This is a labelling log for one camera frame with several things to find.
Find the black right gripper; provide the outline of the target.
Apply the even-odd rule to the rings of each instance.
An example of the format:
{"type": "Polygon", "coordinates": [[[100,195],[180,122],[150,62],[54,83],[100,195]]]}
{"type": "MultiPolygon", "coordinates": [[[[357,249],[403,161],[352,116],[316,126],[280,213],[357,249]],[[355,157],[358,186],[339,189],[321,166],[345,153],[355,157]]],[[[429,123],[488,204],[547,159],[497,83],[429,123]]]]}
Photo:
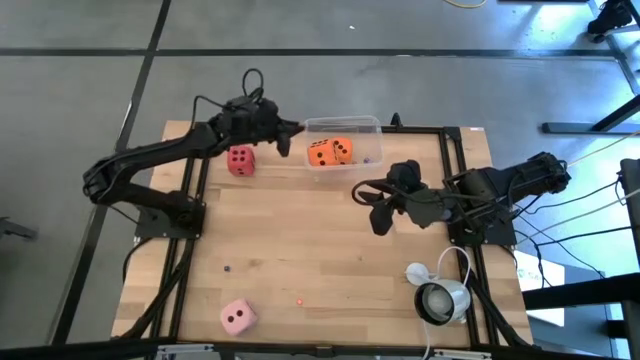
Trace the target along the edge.
{"type": "Polygon", "coordinates": [[[359,204],[378,204],[369,214],[374,234],[385,236],[389,232],[396,211],[406,213],[420,228],[450,218],[450,210],[445,207],[439,193],[422,182],[420,166],[415,160],[394,163],[387,173],[387,183],[391,186],[389,196],[384,192],[357,192],[359,204]]]}

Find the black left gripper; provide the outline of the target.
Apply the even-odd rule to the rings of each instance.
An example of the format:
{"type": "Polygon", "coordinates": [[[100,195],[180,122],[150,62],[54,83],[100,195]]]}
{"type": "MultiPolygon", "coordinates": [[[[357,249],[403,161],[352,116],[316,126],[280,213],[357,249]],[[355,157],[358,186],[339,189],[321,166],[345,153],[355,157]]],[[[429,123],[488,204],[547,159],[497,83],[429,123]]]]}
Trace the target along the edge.
{"type": "Polygon", "coordinates": [[[279,117],[279,108],[271,100],[237,97],[229,100],[218,117],[218,131],[229,138],[232,145],[257,144],[276,141],[281,157],[288,157],[291,146],[289,135],[297,135],[304,125],[279,117]]]}

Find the orange foam die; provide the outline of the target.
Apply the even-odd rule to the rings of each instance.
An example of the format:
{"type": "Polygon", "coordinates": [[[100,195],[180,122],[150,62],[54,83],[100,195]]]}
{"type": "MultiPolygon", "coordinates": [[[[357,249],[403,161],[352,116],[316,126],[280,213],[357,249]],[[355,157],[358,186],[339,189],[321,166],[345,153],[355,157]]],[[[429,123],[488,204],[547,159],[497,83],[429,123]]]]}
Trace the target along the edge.
{"type": "Polygon", "coordinates": [[[334,166],[338,164],[333,142],[330,139],[314,141],[307,149],[309,164],[313,167],[334,166]]]}
{"type": "Polygon", "coordinates": [[[332,145],[340,164],[351,164],[353,158],[353,143],[347,137],[335,137],[332,145]]]}

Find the red foam die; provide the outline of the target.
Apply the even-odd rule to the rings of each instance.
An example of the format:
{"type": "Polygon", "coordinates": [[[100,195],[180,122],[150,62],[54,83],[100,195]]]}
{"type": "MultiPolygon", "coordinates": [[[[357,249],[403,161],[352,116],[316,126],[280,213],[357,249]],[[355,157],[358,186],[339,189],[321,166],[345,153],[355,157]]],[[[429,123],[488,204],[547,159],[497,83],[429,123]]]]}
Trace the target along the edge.
{"type": "Polygon", "coordinates": [[[227,154],[227,168],[237,177],[253,176],[255,172],[255,156],[247,145],[231,146],[227,154]]]}

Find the pink foam die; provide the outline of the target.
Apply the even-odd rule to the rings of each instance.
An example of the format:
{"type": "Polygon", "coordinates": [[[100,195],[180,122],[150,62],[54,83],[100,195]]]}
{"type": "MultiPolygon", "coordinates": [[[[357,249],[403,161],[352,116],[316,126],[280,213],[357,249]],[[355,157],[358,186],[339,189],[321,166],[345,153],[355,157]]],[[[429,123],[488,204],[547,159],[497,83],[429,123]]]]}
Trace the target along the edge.
{"type": "Polygon", "coordinates": [[[244,299],[236,299],[227,304],[220,312],[220,321],[227,334],[238,336],[251,328],[258,320],[257,314],[244,299]]]}

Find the clear plastic container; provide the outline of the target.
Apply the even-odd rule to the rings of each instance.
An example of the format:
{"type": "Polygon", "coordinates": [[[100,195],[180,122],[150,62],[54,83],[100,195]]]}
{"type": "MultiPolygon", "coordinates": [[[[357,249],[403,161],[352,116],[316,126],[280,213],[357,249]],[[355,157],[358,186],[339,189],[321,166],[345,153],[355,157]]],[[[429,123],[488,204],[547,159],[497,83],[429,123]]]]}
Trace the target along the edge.
{"type": "Polygon", "coordinates": [[[304,123],[304,161],[305,167],[312,173],[351,174],[370,171],[382,165],[384,160],[383,133],[380,121],[370,115],[310,118],[304,123]],[[340,164],[313,167],[309,164],[307,149],[314,141],[335,137],[350,138],[353,143],[353,158],[351,164],[340,164]],[[368,157],[371,162],[363,163],[368,157]]]}

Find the white paper box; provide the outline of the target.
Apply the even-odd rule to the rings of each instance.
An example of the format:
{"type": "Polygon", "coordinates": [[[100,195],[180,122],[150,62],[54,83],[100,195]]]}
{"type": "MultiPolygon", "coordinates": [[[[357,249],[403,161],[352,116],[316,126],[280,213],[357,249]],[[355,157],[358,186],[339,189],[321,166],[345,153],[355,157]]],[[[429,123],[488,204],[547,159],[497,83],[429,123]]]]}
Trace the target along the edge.
{"type": "MultiPolygon", "coordinates": [[[[547,260],[538,262],[538,258],[520,251],[515,251],[518,282],[523,292],[562,286],[565,284],[565,267],[547,260]]],[[[528,316],[558,327],[565,325],[565,310],[551,308],[527,310],[528,316]]]]}

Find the black metal beam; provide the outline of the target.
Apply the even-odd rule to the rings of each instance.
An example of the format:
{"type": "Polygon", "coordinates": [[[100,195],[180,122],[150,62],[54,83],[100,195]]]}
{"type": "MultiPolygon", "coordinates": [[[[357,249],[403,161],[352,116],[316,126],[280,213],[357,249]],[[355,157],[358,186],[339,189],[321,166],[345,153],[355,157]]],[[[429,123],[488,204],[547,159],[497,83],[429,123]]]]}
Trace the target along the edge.
{"type": "Polygon", "coordinates": [[[522,293],[527,310],[635,301],[640,303],[640,273],[565,284],[522,293]]]}

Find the black floor object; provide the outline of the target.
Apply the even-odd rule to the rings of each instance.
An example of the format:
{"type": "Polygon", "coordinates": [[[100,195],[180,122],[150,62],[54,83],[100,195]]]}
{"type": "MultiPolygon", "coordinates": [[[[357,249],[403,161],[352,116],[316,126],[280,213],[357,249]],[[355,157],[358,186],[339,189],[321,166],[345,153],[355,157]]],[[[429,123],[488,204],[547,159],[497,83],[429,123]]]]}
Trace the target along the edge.
{"type": "Polygon", "coordinates": [[[27,240],[35,240],[37,232],[33,229],[10,221],[8,217],[0,217],[0,239],[9,235],[15,235],[27,240]]]}

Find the person's foot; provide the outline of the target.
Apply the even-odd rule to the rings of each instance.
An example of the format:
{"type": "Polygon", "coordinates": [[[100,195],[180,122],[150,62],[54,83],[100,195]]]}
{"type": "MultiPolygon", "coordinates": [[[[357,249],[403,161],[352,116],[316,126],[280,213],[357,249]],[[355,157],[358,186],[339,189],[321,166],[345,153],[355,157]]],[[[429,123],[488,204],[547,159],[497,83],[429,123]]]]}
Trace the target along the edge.
{"type": "Polygon", "coordinates": [[[600,7],[600,13],[587,26],[587,33],[604,34],[612,29],[628,25],[632,21],[631,13],[624,5],[625,0],[606,0],[600,7]]]}

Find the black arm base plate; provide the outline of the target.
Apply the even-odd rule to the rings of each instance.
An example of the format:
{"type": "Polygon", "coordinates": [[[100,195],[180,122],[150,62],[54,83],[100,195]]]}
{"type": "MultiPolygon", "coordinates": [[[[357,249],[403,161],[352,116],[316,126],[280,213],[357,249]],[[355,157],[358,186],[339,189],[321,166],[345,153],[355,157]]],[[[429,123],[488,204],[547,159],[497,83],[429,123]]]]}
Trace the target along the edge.
{"type": "Polygon", "coordinates": [[[463,223],[449,224],[448,232],[452,242],[458,246],[510,246],[516,243],[513,224],[510,221],[496,221],[487,226],[482,225],[477,230],[472,230],[463,223]]]}
{"type": "Polygon", "coordinates": [[[138,206],[140,211],[135,235],[141,238],[198,238],[203,229],[206,204],[187,202],[185,206],[160,208],[138,206]]]}

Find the silver metal bracket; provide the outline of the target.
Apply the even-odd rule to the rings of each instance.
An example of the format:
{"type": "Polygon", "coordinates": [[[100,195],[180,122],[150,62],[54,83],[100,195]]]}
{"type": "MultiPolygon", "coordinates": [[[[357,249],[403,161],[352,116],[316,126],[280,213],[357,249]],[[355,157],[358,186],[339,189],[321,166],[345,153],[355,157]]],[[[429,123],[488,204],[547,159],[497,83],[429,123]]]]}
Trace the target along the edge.
{"type": "Polygon", "coordinates": [[[170,344],[161,345],[156,354],[163,358],[169,358],[179,354],[213,352],[213,344],[170,344]]]}
{"type": "Polygon", "coordinates": [[[458,349],[435,349],[433,360],[493,360],[492,354],[458,349]]]}

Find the black table leg frame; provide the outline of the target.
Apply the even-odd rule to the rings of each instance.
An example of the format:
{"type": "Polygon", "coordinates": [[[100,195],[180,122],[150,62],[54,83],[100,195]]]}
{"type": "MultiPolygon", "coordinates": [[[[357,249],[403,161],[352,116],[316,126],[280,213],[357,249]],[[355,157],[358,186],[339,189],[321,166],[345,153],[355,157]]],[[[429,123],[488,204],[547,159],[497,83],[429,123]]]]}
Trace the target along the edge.
{"type": "Polygon", "coordinates": [[[640,123],[629,124],[627,120],[635,115],[640,115],[640,74],[636,75],[630,68],[624,52],[618,46],[614,34],[624,32],[640,33],[640,12],[636,9],[633,0],[625,0],[624,5],[632,15],[632,21],[623,27],[612,29],[604,34],[587,34],[593,43],[607,42],[614,53],[620,68],[633,92],[633,97],[623,105],[615,109],[609,115],[595,123],[578,122],[545,122],[541,125],[541,131],[553,135],[616,135],[634,136],[640,135],[640,123]]]}

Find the black metal post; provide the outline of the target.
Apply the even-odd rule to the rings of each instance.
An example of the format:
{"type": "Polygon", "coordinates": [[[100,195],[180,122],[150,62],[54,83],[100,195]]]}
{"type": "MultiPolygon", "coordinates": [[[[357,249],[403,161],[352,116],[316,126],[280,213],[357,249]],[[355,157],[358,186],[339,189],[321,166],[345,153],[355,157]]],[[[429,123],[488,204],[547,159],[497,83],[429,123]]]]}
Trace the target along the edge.
{"type": "Polygon", "coordinates": [[[632,360],[640,360],[640,159],[620,161],[622,186],[639,271],[630,280],[631,298],[622,302],[625,331],[632,360]]]}

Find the black rail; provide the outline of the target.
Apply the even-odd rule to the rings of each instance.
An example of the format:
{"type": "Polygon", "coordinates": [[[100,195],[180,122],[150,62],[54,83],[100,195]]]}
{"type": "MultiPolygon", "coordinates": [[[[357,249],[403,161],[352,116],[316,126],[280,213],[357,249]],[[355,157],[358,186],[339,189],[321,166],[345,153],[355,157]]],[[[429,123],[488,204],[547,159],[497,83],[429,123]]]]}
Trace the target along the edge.
{"type": "MultiPolygon", "coordinates": [[[[173,338],[161,337],[152,339],[114,339],[100,342],[57,344],[37,347],[0,349],[0,360],[130,360],[145,356],[157,355],[157,348],[170,344],[211,344],[211,343],[177,343],[173,338]]],[[[213,352],[225,360],[233,360],[237,353],[267,353],[287,355],[309,355],[328,359],[337,356],[421,356],[424,347],[402,346],[354,346],[354,345],[308,345],[308,344],[267,344],[218,342],[213,343],[213,352]]],[[[428,358],[432,359],[435,349],[458,349],[433,347],[428,358]]],[[[570,354],[544,351],[536,347],[508,347],[479,344],[468,350],[492,354],[493,360],[621,360],[610,357],[570,354]]]]}

